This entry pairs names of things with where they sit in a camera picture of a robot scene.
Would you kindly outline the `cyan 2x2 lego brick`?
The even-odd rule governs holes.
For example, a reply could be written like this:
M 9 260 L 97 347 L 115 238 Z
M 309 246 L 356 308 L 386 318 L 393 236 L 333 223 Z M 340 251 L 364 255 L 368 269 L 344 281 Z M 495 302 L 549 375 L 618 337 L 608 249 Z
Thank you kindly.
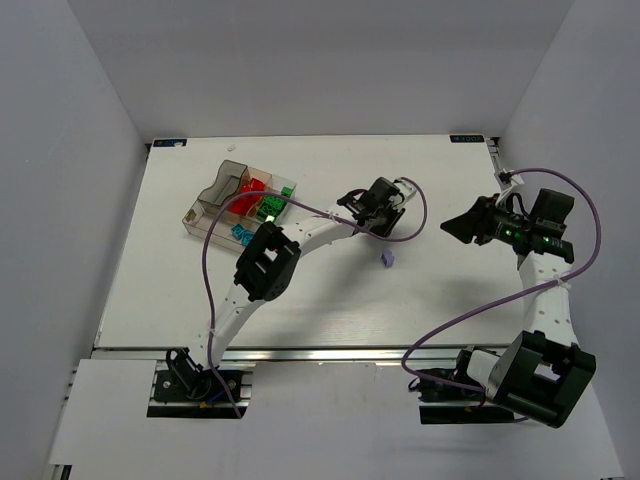
M 232 235 L 236 238 L 236 239 L 241 239 L 243 234 L 245 232 L 245 229 L 242 225 L 240 224 L 236 224 L 235 226 L 232 227 L 231 229 L 231 233 Z

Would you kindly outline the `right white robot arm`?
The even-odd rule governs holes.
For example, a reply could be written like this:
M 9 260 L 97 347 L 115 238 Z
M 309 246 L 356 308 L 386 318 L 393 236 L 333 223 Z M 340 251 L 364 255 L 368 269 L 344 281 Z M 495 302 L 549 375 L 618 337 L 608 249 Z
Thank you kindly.
M 479 197 L 465 213 L 441 223 L 465 243 L 492 240 L 511 246 L 528 295 L 523 330 L 501 354 L 479 347 L 460 352 L 455 378 L 483 387 L 485 399 L 552 428 L 561 427 L 596 371 L 573 330 L 569 286 L 573 246 L 564 240 L 573 197 L 539 191 L 528 213 L 513 209 L 513 195 Z

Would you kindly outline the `green 2x4 lego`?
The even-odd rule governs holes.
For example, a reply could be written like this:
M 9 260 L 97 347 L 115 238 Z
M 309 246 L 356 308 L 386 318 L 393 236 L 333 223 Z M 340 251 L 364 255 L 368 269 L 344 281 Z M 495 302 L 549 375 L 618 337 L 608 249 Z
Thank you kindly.
M 278 216 L 278 211 L 271 205 L 261 205 L 256 212 L 256 218 L 261 222 L 274 221 Z
M 286 207 L 286 201 L 280 197 L 265 196 L 263 200 L 263 205 L 271 205 L 278 211 L 278 215 L 279 215 Z

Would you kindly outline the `cyan 2x4 lego brick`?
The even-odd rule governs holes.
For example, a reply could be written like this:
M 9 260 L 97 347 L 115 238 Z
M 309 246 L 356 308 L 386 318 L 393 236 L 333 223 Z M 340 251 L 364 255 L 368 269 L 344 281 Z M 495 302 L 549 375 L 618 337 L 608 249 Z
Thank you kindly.
M 241 238 L 241 244 L 242 244 L 244 247 L 248 246 L 248 245 L 249 245 L 249 243 L 251 242 L 251 240 L 253 239 L 253 237 L 254 237 L 254 233 L 253 233 L 253 232 L 251 232 L 251 231 L 246 231 L 246 232 L 243 234 L 242 238 Z

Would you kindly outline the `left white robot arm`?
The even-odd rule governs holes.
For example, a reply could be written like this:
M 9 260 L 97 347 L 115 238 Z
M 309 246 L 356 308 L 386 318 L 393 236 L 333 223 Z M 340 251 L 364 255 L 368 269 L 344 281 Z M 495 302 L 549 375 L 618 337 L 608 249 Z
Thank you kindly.
M 416 193 L 417 186 L 407 178 L 380 177 L 369 189 L 351 191 L 324 210 L 292 200 L 310 215 L 283 226 L 272 221 L 259 226 L 236 260 L 231 284 L 220 301 L 214 299 L 207 266 L 213 234 L 208 231 L 201 268 L 210 313 L 206 326 L 186 347 L 190 366 L 198 371 L 217 368 L 247 320 L 285 292 L 304 256 L 359 233 L 388 238 Z

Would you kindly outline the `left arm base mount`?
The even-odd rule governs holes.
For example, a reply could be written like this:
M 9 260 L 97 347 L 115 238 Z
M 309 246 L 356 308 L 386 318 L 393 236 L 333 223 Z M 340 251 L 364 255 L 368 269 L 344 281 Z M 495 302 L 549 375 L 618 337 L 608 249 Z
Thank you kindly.
M 211 370 L 187 348 L 170 349 L 154 373 L 147 416 L 190 420 L 239 420 L 251 398 L 252 369 Z

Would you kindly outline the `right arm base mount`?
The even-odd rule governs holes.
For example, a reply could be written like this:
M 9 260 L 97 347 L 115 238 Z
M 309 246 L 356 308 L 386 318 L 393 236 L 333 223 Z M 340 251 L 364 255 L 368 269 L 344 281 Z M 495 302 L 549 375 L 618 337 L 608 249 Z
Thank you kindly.
M 436 383 L 415 377 L 408 391 L 418 394 L 422 425 L 484 425 L 508 424 L 516 416 L 486 401 L 481 392 Z

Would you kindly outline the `red 2x4 lego brick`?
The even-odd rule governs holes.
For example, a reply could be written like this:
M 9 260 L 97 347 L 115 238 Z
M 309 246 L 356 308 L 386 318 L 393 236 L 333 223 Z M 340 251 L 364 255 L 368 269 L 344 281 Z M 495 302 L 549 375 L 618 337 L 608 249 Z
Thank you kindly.
M 234 201 L 230 206 L 229 210 L 234 214 L 246 216 L 249 210 L 258 201 L 259 201 L 259 198 L 249 198 L 248 200 L 244 200 L 244 197 L 242 197 Z

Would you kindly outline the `purple lego brick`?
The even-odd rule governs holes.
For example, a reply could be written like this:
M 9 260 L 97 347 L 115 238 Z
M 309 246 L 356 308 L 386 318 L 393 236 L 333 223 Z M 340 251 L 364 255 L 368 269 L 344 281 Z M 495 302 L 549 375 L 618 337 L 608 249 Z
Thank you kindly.
M 395 257 L 389 249 L 385 249 L 381 253 L 381 261 L 386 268 L 390 268 L 394 264 Z

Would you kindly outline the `red round lego piece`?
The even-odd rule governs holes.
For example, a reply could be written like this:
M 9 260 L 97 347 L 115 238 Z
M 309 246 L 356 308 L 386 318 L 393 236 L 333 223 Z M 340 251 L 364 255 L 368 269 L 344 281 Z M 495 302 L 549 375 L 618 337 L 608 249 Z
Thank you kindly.
M 248 200 L 249 198 L 260 198 L 260 196 L 257 195 L 256 192 L 260 192 L 264 190 L 265 190 L 265 183 L 258 178 L 251 177 L 248 180 L 245 180 L 242 182 L 239 192 L 240 193 L 251 192 L 251 195 L 244 197 L 244 200 Z

